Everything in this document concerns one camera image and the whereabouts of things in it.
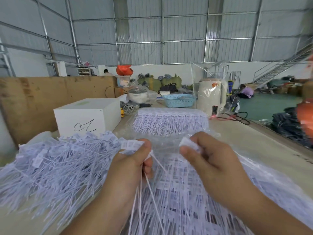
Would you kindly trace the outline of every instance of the person's right hand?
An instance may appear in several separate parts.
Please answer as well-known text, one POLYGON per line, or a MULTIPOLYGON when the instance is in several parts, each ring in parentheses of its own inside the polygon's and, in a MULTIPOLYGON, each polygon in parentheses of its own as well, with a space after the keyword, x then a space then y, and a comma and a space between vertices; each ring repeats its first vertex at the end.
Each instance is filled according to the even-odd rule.
POLYGON ((190 138, 203 150, 202 154, 188 146, 182 154, 199 174, 205 190, 217 202, 233 212, 263 194, 252 184, 232 148, 212 136, 198 132, 190 138))

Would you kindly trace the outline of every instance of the person's left hand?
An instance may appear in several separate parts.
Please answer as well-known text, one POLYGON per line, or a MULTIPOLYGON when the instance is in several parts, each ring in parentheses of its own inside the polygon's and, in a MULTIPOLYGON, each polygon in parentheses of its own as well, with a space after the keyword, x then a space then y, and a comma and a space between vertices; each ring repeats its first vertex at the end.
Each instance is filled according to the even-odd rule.
POLYGON ((145 159, 151 151, 151 142, 138 139, 145 143, 132 155, 118 153, 112 160, 106 180, 100 192, 104 202, 109 201, 113 215, 118 213, 120 219, 127 219, 131 213, 136 189, 140 179, 146 180, 153 176, 152 158, 145 159))

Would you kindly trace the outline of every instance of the table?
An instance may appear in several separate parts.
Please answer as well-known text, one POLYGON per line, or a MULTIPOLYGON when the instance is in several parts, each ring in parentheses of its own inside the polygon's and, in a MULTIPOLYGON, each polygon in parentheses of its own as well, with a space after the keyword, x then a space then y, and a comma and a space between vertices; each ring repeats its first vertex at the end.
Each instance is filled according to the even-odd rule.
MULTIPOLYGON (((164 107, 162 103, 154 103, 154 107, 164 107)), ((129 116, 122 118, 114 130, 115 133, 123 130, 129 116)), ((221 141, 235 145, 240 151, 251 154, 268 166, 288 175, 311 198, 313 198, 313 153, 303 147, 298 147, 288 139, 277 136, 257 125, 244 125, 235 121, 210 120, 210 129, 220 134, 221 141)), ((44 227, 44 216, 31 219, 32 214, 13 212, 6 215, 7 209, 0 208, 1 234, 10 235, 37 235, 44 227)), ((53 224, 45 235, 57 235, 53 224)))

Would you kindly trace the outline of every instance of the staircase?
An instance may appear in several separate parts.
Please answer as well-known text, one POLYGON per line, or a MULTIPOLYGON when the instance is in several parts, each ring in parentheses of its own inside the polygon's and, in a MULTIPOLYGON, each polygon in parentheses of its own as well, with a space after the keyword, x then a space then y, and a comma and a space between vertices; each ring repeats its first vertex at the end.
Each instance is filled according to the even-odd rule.
POLYGON ((266 83, 271 81, 278 74, 286 71, 288 68, 299 64, 302 61, 308 59, 313 50, 313 37, 309 39, 310 43, 300 49, 295 55, 289 59, 280 61, 279 63, 273 64, 273 62, 262 67, 260 70, 254 73, 253 84, 256 85, 256 89, 264 87, 266 83))

